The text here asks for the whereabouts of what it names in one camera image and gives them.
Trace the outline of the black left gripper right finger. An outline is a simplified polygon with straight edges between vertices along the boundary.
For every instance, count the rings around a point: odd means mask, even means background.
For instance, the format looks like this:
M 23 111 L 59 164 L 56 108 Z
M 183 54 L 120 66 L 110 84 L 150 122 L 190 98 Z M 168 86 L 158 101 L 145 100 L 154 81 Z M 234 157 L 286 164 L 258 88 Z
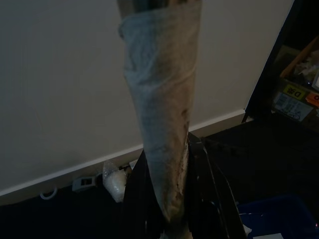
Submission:
M 206 151 L 203 140 L 188 134 L 185 212 L 194 239 L 245 239 L 230 185 Z

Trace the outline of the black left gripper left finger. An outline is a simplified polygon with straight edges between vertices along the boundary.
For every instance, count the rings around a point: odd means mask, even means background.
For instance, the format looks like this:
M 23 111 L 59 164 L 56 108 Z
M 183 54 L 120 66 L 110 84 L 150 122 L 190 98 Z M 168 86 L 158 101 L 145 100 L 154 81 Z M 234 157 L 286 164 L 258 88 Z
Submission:
M 163 233 L 164 217 L 155 196 L 144 152 L 127 180 L 123 226 L 125 239 L 159 239 Z

